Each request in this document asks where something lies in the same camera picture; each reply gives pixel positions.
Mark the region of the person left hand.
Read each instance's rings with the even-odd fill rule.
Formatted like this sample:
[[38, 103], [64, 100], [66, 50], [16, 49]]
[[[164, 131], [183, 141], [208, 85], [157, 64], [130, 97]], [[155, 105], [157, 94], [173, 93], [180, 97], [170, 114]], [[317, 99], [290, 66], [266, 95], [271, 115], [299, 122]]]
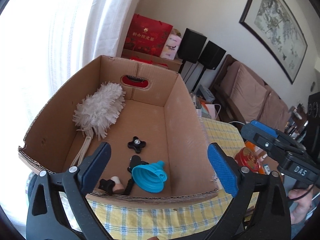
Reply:
[[153, 237], [151, 237], [151, 238], [148, 238], [147, 240], [159, 240], [159, 238], [156, 237], [156, 236], [153, 236]]

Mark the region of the person right hand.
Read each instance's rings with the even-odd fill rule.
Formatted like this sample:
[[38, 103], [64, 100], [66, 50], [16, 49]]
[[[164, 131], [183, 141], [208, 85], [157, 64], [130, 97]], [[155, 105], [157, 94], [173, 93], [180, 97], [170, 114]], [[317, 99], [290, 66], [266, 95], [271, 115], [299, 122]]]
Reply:
[[295, 199], [303, 196], [295, 201], [296, 208], [290, 212], [291, 224], [298, 224], [303, 221], [310, 210], [313, 198], [313, 187], [310, 185], [307, 189], [293, 189], [289, 192], [288, 197]]

